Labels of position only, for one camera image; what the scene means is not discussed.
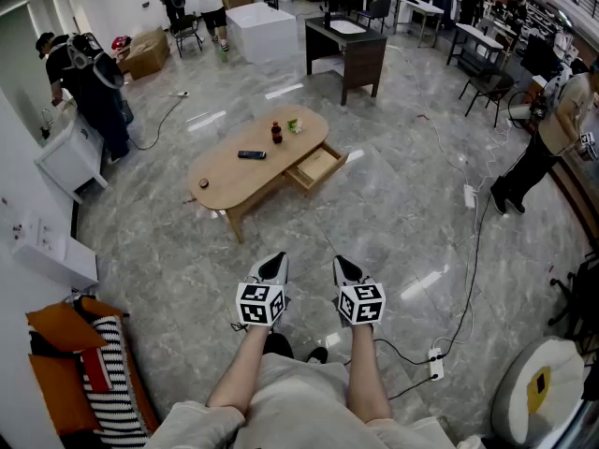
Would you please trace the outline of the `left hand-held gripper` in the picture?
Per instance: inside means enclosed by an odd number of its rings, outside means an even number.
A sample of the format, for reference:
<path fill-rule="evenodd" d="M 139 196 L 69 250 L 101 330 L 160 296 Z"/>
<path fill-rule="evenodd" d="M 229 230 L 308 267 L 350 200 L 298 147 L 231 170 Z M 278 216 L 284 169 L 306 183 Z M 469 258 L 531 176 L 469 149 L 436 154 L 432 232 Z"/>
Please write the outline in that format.
<path fill-rule="evenodd" d="M 236 309 L 242 324 L 272 327 L 287 309 L 289 259 L 285 252 L 273 253 L 252 265 L 238 285 Z"/>

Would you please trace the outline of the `wooden drawer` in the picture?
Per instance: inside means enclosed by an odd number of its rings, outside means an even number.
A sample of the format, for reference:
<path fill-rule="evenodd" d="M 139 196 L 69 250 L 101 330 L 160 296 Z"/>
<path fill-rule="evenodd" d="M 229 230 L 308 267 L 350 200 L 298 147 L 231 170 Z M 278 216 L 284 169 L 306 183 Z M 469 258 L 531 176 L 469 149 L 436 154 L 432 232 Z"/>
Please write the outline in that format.
<path fill-rule="evenodd" d="M 316 192 L 347 161 L 347 154 L 320 144 L 299 163 L 284 172 L 285 180 L 305 196 Z"/>

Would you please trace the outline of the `person's right forearm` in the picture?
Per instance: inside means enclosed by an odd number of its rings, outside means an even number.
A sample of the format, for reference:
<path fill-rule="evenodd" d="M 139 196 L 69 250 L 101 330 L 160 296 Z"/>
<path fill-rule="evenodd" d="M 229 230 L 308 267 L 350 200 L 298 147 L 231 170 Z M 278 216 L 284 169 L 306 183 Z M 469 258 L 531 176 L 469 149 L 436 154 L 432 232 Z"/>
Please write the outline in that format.
<path fill-rule="evenodd" d="M 352 327 L 347 406 L 363 423 L 392 417 L 377 364 L 373 329 L 370 325 Z"/>

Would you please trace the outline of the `person's left forearm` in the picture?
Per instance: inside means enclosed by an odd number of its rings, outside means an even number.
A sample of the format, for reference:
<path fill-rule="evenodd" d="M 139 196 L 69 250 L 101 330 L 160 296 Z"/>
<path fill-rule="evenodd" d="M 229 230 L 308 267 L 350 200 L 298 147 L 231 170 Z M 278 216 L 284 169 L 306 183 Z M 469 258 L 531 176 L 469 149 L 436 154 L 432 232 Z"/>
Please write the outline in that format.
<path fill-rule="evenodd" d="M 251 326 L 248 329 L 233 360 L 210 393 L 207 407 L 232 407 L 242 415 L 247 414 L 269 333 L 267 326 Z"/>

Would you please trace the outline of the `wooden coffee table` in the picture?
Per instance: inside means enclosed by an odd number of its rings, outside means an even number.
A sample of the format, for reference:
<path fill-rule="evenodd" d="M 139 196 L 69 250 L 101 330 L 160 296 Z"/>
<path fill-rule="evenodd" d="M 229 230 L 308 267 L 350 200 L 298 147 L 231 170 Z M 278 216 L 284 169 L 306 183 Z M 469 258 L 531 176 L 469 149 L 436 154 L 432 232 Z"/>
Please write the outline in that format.
<path fill-rule="evenodd" d="M 293 119 L 302 121 L 299 134 L 287 129 L 287 122 Z M 274 121 L 282 128 L 281 144 L 272 141 Z M 243 242 L 242 215 L 284 180 L 287 169 L 325 142 L 328 132 L 327 121 L 310 109 L 298 105 L 272 109 L 194 161 L 188 173 L 190 192 L 203 207 L 222 210 L 238 242 Z M 238 151 L 265 152 L 267 157 L 259 161 L 240 159 Z M 208 188 L 198 186 L 201 179 L 209 181 Z"/>

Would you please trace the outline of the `person's light shirt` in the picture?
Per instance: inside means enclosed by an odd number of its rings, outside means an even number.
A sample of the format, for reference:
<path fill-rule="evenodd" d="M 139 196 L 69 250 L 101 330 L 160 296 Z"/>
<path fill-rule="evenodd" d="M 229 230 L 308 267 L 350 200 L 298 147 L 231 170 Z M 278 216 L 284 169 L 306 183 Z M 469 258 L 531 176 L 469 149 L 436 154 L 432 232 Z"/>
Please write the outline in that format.
<path fill-rule="evenodd" d="M 455 449 L 433 418 L 362 422 L 346 407 L 347 383 L 340 363 L 267 354 L 247 414 L 179 402 L 144 449 Z"/>

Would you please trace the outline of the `striped cushion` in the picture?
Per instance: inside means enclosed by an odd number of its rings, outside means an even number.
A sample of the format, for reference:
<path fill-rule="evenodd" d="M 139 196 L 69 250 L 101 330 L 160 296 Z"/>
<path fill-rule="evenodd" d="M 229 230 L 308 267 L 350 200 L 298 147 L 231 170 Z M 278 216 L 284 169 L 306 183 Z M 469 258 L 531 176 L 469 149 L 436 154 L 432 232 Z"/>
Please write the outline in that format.
<path fill-rule="evenodd" d="M 83 391 L 98 423 L 94 434 L 109 449 L 143 449 L 150 430 L 135 395 L 121 320 L 115 315 L 104 316 L 95 319 L 91 327 L 105 341 L 97 348 L 113 386 L 108 393 L 94 393 L 82 365 Z"/>

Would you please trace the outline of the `white round pouf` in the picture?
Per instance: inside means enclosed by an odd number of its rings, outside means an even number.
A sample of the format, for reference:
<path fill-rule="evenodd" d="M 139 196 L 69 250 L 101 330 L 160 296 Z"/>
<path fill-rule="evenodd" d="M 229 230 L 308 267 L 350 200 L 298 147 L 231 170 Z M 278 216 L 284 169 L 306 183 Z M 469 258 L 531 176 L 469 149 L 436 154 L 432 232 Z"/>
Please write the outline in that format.
<path fill-rule="evenodd" d="M 536 340 L 519 353 L 497 388 L 492 429 L 513 446 L 532 447 L 566 422 L 583 388 L 584 361 L 575 343 Z"/>

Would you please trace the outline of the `dark wooden vanity desk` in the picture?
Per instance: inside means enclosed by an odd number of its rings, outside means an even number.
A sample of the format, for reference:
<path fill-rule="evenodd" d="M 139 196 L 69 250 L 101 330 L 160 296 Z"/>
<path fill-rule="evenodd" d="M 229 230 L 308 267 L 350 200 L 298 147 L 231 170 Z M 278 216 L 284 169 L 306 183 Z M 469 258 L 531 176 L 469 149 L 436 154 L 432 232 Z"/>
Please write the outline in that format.
<path fill-rule="evenodd" d="M 313 63 L 329 57 L 343 60 L 343 87 L 341 105 L 345 106 L 349 90 L 372 86 L 371 97 L 376 97 L 387 48 L 387 37 L 347 17 L 335 16 L 332 20 L 346 20 L 366 29 L 365 33 L 343 35 L 324 28 L 324 16 L 304 20 L 305 56 L 307 75 L 313 74 Z"/>

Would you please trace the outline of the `black office chair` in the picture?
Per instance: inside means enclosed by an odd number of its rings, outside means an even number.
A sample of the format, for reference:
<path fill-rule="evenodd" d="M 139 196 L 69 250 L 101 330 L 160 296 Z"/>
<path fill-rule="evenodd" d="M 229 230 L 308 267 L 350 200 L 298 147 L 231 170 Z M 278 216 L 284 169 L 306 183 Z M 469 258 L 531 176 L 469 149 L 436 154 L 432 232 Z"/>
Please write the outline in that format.
<path fill-rule="evenodd" d="M 549 326 L 557 325 L 568 317 L 565 338 L 583 345 L 583 341 L 599 335 L 599 255 L 585 260 L 577 272 L 569 272 L 568 285 L 559 279 L 551 279 L 551 286 L 558 285 L 565 297 L 565 307 L 548 320 Z"/>

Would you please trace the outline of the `white vanity cabinet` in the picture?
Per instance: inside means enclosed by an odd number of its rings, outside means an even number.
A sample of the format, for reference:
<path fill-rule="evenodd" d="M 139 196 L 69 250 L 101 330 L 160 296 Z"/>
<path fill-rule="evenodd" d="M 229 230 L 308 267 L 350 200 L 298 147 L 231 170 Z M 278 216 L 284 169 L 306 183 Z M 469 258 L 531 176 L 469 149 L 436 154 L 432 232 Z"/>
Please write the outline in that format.
<path fill-rule="evenodd" d="M 63 105 L 51 131 L 50 142 L 35 160 L 39 169 L 79 204 L 82 200 L 76 191 L 89 181 L 102 188 L 109 186 L 100 173 L 104 139 L 73 100 Z"/>

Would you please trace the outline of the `orange sofa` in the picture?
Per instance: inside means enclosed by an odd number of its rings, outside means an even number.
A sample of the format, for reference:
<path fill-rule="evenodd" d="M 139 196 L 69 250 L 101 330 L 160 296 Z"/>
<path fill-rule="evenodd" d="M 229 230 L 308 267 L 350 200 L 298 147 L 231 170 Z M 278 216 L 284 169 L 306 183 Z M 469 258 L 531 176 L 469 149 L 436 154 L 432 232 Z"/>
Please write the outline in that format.
<path fill-rule="evenodd" d="M 91 323 L 110 315 L 121 320 L 131 379 L 143 420 L 150 430 L 149 439 L 158 429 L 156 412 L 146 395 L 125 334 L 127 313 L 94 297 L 76 296 L 70 302 L 52 304 L 26 315 L 29 361 L 65 449 L 109 449 L 94 434 L 98 423 L 83 391 L 80 353 L 105 345 Z"/>

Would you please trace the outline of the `white sink basin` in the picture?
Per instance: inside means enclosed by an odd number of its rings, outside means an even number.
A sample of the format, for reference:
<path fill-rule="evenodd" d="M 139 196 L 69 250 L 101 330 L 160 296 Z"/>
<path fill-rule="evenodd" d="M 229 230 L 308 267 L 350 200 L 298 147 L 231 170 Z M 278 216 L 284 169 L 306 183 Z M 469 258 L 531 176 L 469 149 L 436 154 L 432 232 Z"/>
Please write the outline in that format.
<path fill-rule="evenodd" d="M 330 28 L 343 35 L 357 35 L 366 32 L 366 29 L 346 20 L 331 20 Z"/>

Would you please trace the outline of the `large cardboard box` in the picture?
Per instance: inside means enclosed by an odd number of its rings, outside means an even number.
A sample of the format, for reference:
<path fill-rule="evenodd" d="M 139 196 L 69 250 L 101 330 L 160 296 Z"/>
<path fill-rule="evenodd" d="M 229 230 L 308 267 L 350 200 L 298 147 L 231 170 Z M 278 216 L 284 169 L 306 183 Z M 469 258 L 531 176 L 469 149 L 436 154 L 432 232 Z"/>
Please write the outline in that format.
<path fill-rule="evenodd" d="M 159 72 L 169 54 L 167 34 L 161 27 L 157 27 L 133 37 L 129 53 L 120 66 L 133 80 L 140 80 Z"/>

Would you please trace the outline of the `dark padded chair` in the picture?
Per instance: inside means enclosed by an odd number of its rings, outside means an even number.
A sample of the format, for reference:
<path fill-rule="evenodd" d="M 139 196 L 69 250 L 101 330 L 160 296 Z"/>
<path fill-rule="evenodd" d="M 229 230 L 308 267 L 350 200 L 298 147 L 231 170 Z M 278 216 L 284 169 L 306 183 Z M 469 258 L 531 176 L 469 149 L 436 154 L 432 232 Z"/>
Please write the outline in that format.
<path fill-rule="evenodd" d="M 357 22 L 365 20 L 367 27 L 370 28 L 374 21 L 379 21 L 380 33 L 384 33 L 385 19 L 389 15 L 391 0 L 374 0 L 366 10 L 360 10 L 357 13 Z"/>

